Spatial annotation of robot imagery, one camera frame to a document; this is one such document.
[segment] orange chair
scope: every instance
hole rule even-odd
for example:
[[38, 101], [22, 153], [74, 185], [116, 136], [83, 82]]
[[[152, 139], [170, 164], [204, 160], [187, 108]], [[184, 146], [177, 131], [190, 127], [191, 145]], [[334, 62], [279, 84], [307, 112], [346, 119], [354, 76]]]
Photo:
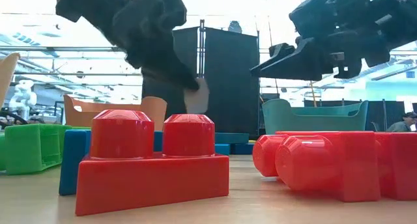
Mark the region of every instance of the orange chair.
[[145, 97], [137, 104], [98, 104], [75, 100], [64, 95], [66, 124], [75, 127], [91, 127], [91, 121], [97, 114], [107, 109], [123, 109], [144, 112], [155, 122], [155, 130], [162, 130], [167, 110], [167, 102], [157, 97]]
[[6, 93], [19, 59], [19, 53], [12, 53], [5, 59], [0, 60], [0, 108], [5, 102]]

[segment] table surface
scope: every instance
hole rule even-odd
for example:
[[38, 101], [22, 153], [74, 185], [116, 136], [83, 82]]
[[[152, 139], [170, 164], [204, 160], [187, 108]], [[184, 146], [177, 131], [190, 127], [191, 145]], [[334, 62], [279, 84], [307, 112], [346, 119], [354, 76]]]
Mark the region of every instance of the table surface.
[[303, 197], [263, 178], [251, 156], [231, 156], [228, 197], [76, 217], [75, 197], [58, 196], [60, 168], [0, 175], [0, 223], [417, 223], [417, 202], [342, 203]]

